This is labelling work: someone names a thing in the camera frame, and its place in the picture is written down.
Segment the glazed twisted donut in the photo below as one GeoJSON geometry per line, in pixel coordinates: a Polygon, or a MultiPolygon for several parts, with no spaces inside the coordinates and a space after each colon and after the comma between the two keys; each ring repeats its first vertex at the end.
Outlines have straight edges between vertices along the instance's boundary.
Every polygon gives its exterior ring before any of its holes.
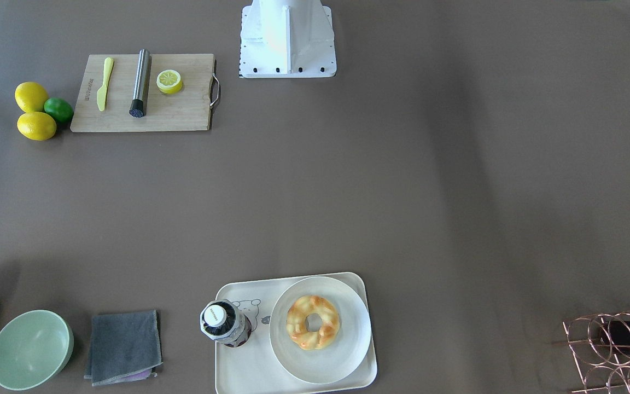
{"type": "Polygon", "coordinates": [[[298,298],[287,313],[287,332],[290,339],[304,351],[318,351],[330,346],[339,334],[340,315],[334,304],[318,295],[305,295],[298,298]],[[310,331],[307,318],[318,316],[320,328],[310,331]]]}

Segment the white round plate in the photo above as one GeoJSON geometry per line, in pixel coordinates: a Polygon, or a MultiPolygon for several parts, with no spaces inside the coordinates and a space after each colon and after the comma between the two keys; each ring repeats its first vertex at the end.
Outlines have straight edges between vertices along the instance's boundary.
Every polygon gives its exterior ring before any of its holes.
{"type": "MultiPolygon", "coordinates": [[[[308,330],[320,328],[320,317],[307,318],[308,330]]],[[[309,277],[288,287],[278,298],[270,322],[270,344],[277,361],[288,374],[311,384],[330,384],[353,373],[364,360],[372,332],[367,307],[357,292],[341,280],[309,277]],[[318,351],[304,351],[290,339],[287,313],[300,297],[328,299],[339,312],[341,327],[336,339],[318,351]]]]}

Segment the wooden cutting board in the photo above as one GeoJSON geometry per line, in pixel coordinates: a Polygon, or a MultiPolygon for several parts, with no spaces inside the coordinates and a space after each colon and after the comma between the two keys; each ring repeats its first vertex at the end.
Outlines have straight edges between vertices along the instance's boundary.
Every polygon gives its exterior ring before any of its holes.
{"type": "Polygon", "coordinates": [[[107,54],[91,54],[83,74],[70,130],[76,133],[206,131],[212,122],[212,53],[153,53],[143,117],[133,117],[133,88],[137,80],[138,53],[112,54],[112,74],[108,81],[107,104],[97,108],[97,92],[103,82],[103,63],[107,54]],[[166,95],[156,85],[156,77],[166,69],[179,72],[180,92],[166,95]]]}

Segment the dark tea bottle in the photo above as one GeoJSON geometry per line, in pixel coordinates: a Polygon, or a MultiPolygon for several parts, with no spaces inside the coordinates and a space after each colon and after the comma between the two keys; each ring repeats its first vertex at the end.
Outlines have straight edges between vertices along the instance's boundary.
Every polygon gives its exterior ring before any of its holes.
{"type": "Polygon", "coordinates": [[[227,299],[210,302],[200,314],[203,334],[227,347],[239,347],[252,336],[250,319],[227,299]]]}

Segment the halved lemon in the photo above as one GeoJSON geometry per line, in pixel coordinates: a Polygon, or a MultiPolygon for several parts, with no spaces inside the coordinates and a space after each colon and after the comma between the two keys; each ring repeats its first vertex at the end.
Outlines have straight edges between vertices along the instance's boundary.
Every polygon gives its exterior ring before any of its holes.
{"type": "Polygon", "coordinates": [[[161,93],[178,93],[183,88],[182,75],[173,69],[163,70],[156,77],[156,86],[161,93]]]}

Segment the grey folded cloth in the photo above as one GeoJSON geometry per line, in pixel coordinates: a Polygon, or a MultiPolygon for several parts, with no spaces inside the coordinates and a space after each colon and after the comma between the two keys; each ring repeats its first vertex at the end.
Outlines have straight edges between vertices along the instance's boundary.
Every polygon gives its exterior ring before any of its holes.
{"type": "Polygon", "coordinates": [[[150,377],[163,363],[157,314],[149,310],[94,316],[85,379],[98,387],[150,377]]]}

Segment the yellow plastic knife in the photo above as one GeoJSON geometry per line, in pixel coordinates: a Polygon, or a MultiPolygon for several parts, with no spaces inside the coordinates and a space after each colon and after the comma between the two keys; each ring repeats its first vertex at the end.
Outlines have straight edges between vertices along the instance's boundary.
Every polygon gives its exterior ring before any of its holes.
{"type": "Polygon", "coordinates": [[[115,60],[112,57],[106,57],[103,60],[102,85],[98,88],[96,102],[100,112],[104,112],[107,105],[108,83],[110,75],[112,75],[115,60]]]}

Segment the green lime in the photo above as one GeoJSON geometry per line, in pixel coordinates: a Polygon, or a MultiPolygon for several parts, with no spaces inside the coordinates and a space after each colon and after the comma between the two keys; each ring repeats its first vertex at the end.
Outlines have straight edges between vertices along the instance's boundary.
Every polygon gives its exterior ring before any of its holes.
{"type": "Polygon", "coordinates": [[[68,123],[73,119],[72,105],[59,97],[50,97],[45,100],[43,112],[50,115],[57,123],[68,123]]]}

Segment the lower yellow lemon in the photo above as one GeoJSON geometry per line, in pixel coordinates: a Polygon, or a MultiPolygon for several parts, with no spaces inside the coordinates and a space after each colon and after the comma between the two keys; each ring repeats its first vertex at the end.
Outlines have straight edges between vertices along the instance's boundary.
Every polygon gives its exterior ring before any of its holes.
{"type": "Polygon", "coordinates": [[[31,112],[20,115],[17,120],[19,132],[34,141],[49,140],[55,135],[57,123],[44,112],[31,112]]]}

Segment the yellow lemon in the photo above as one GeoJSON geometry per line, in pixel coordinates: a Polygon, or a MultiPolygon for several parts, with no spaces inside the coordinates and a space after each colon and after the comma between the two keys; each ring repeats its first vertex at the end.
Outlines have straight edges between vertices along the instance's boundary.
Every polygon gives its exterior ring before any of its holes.
{"type": "Polygon", "coordinates": [[[14,97],[18,107],[28,114],[44,112],[44,105],[49,95],[40,83],[24,82],[15,88],[14,97]]]}
{"type": "Polygon", "coordinates": [[[34,141],[49,140],[55,135],[57,123],[44,112],[31,112],[20,115],[17,120],[19,132],[34,141]]]}

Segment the upper yellow lemon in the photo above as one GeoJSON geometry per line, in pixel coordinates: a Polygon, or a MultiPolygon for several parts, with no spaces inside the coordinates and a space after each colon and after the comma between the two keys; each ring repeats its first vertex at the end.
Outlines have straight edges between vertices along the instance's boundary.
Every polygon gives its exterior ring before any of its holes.
{"type": "Polygon", "coordinates": [[[49,95],[40,83],[24,82],[15,88],[14,97],[18,107],[28,114],[44,112],[44,105],[49,95]]]}

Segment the green bowl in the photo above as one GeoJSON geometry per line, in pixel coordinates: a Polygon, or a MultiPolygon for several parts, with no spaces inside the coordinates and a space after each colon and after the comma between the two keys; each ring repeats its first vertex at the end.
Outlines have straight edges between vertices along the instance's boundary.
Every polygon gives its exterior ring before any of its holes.
{"type": "Polygon", "coordinates": [[[24,312],[0,331],[0,386],[27,391],[60,373],[73,351],[73,332],[52,311],[24,312]]]}

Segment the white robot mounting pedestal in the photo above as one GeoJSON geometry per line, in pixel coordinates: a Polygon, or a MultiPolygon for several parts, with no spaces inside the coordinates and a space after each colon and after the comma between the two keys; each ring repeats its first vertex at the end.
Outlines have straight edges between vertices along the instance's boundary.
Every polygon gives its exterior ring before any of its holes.
{"type": "Polygon", "coordinates": [[[241,78],[337,73],[332,10],[320,1],[253,1],[242,8],[241,78]]]}

